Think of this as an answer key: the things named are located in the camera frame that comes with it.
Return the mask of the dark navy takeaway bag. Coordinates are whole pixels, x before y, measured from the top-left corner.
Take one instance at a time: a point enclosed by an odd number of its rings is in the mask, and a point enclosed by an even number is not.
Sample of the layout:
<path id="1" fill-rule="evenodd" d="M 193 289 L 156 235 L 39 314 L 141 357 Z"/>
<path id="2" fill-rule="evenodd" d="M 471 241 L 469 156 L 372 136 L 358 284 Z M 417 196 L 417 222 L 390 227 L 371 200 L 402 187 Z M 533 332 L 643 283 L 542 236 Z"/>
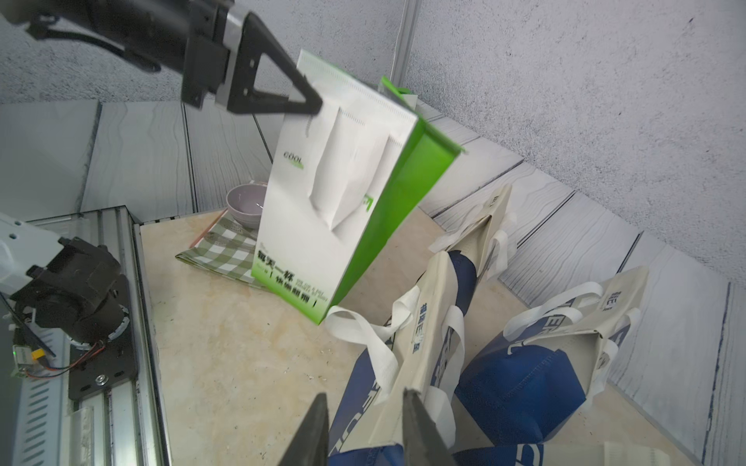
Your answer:
<path id="1" fill-rule="evenodd" d="M 429 250 L 458 250 L 474 264 L 478 283 L 502 274 L 517 251 L 510 237 L 517 220 L 517 215 L 508 209 L 511 193 L 511 184 L 495 190 L 481 206 L 475 206 L 467 214 L 456 231 L 438 238 Z"/>

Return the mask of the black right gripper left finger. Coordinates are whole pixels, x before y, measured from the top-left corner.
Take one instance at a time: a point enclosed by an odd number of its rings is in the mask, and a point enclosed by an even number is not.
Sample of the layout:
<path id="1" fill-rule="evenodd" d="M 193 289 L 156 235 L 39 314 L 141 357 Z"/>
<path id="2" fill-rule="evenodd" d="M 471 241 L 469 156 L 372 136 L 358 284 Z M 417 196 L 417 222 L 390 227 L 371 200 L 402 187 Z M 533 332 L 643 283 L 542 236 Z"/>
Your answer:
<path id="1" fill-rule="evenodd" d="M 328 397 L 319 393 L 291 439 L 279 466 L 328 465 Z"/>

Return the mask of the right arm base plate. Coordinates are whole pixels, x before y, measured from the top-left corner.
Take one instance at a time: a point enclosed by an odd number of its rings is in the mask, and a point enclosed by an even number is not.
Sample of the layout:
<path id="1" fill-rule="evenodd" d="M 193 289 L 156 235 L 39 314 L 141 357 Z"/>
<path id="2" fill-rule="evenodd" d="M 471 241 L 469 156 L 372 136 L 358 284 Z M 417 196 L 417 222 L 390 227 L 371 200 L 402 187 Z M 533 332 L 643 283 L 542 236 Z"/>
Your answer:
<path id="1" fill-rule="evenodd" d="M 134 348 L 129 283 L 121 275 L 102 307 L 76 324 L 70 342 L 73 360 L 85 360 L 69 372 L 68 397 L 82 401 L 135 379 L 138 362 Z"/>

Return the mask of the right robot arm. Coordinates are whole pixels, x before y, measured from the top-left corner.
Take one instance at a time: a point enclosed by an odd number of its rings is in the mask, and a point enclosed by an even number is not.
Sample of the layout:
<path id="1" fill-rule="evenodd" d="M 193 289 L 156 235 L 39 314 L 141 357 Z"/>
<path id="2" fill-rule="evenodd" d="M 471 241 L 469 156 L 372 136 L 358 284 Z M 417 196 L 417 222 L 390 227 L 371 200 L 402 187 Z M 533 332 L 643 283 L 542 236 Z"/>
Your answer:
<path id="1" fill-rule="evenodd" d="M 58 328 L 91 355 L 118 342 L 131 313 L 120 262 L 103 246 L 5 219 L 1 288 L 42 327 Z M 386 325 L 339 307 L 312 286 L 328 264 L 319 247 L 301 254 L 308 268 L 279 261 L 254 243 L 253 278 L 315 314 L 336 338 L 363 346 L 335 417 L 315 398 L 287 449 L 287 465 L 451 465 L 456 435 L 452 399 L 464 365 L 464 317 L 478 282 L 464 249 L 442 248 L 417 283 L 392 305 Z"/>

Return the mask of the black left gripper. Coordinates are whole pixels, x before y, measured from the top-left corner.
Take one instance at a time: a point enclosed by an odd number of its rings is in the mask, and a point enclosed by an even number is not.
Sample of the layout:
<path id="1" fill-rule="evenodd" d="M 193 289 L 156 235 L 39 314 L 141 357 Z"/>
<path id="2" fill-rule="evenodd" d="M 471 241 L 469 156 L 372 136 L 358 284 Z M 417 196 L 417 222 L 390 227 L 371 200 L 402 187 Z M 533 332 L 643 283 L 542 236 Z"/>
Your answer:
<path id="1" fill-rule="evenodd" d="M 322 97 L 260 17 L 233 1 L 190 1 L 181 98 L 232 114 L 315 116 Z"/>

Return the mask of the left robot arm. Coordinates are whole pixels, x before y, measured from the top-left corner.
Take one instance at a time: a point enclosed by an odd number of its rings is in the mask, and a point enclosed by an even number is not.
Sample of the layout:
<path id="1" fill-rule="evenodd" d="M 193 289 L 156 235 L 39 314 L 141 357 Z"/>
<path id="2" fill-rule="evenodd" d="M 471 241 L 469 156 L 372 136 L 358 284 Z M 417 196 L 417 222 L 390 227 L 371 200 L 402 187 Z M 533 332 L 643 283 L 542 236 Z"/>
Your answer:
<path id="1" fill-rule="evenodd" d="M 234 1 L 4 1 L 1 14 L 36 40 L 97 46 L 136 68 L 181 74 L 181 99 L 199 109 L 207 94 L 235 115 L 315 116 L 322 97 L 260 17 Z M 302 99 L 256 89 L 267 57 Z"/>

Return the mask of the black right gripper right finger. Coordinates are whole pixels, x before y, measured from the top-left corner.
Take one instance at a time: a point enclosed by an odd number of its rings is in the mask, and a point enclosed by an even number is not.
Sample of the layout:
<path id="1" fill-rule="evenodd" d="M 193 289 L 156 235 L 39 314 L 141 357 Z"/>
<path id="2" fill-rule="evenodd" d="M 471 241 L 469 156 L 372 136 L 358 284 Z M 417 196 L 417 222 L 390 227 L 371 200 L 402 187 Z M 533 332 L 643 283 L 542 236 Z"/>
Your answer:
<path id="1" fill-rule="evenodd" d="M 402 404 L 403 454 L 407 466 L 456 466 L 419 392 L 406 388 Z"/>

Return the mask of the green white takeout bag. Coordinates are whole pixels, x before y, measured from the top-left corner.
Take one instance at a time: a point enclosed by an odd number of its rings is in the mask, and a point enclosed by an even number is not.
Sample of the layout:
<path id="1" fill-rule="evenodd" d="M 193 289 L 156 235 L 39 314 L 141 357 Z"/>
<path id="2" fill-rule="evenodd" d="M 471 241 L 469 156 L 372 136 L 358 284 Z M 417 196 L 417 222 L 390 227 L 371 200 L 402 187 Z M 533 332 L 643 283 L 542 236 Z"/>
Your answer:
<path id="1" fill-rule="evenodd" d="M 380 79 L 378 91 L 404 108 L 411 111 L 417 109 L 418 95 L 404 87 L 396 87 L 386 76 Z"/>
<path id="2" fill-rule="evenodd" d="M 310 52 L 301 52 L 297 67 L 322 109 L 284 119 L 252 275 L 318 323 L 462 147 L 420 113 Z"/>

